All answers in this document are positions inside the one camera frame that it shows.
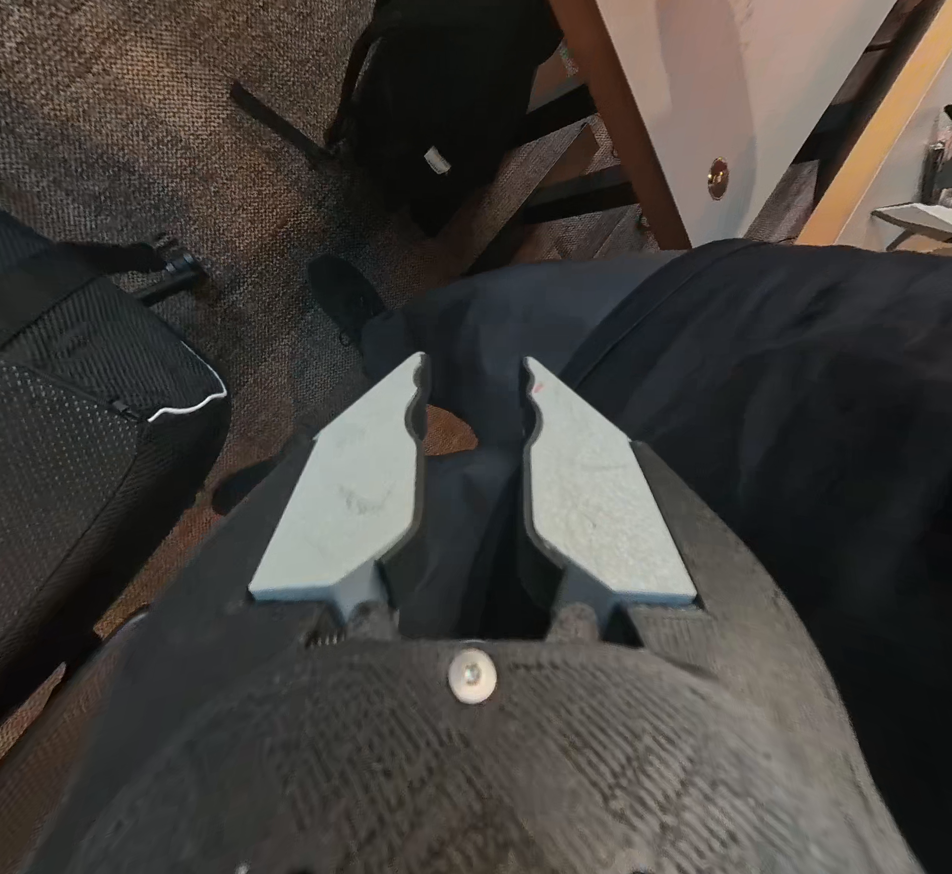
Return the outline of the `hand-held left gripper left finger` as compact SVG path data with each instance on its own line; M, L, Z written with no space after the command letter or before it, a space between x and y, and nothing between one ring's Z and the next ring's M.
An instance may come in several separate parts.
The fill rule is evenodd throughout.
M385 566L422 523L428 392L417 351L318 433L248 584L254 601L395 604Z

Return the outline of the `black backpack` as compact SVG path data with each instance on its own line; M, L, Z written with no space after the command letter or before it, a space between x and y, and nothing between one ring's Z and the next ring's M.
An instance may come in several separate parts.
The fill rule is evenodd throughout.
M230 96L314 168L349 161L435 236L494 179L562 38L548 0L375 0L323 144L239 82Z

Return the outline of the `person's black jacket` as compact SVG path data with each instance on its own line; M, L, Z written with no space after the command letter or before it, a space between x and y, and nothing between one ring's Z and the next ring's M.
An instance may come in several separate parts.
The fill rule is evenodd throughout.
M950 872L950 257L708 244L561 377L763 563L912 851Z

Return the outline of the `black mesh office chair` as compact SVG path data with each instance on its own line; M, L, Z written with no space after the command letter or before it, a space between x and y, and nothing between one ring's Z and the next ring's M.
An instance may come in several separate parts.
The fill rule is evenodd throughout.
M184 250L53 242L1 214L1 713L94 627L226 442L218 371L152 307L207 282Z

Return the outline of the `person's black shoe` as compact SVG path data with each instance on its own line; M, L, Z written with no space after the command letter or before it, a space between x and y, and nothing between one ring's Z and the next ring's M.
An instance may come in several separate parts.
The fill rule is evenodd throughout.
M366 326L387 311L374 285L349 261L331 253L308 262L306 283L313 305L334 325L342 343L361 350Z

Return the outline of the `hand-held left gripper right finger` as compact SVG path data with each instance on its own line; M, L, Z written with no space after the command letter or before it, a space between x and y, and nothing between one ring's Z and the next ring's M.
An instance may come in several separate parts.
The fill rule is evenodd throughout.
M526 588L553 614L694 605L695 582L631 440L536 358L523 371Z

